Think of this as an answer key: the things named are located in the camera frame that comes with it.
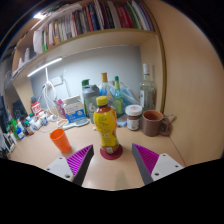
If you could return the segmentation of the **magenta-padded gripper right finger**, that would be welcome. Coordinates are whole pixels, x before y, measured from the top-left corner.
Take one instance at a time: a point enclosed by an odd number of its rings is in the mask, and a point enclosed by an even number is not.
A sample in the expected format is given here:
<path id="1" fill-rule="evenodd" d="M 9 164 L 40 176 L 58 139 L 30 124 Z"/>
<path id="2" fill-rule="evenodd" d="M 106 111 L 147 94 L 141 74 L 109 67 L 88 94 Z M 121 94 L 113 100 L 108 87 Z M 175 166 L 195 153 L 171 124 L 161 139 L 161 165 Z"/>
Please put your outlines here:
<path id="1" fill-rule="evenodd" d="M 168 154 L 157 154 L 137 144 L 132 144 L 132 155 L 145 185 L 183 169 L 183 166 Z"/>

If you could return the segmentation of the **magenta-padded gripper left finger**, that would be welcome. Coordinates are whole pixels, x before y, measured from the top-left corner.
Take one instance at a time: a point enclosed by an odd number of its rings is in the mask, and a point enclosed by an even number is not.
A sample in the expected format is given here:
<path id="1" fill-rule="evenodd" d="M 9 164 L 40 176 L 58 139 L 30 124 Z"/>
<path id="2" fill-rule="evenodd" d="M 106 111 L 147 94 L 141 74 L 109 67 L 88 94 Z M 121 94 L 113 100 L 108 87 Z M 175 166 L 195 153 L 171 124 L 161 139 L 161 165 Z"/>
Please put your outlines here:
<path id="1" fill-rule="evenodd" d="M 93 155 L 94 148 L 92 145 L 89 145 L 67 158 L 63 156 L 58 157 L 45 170 L 81 186 Z"/>

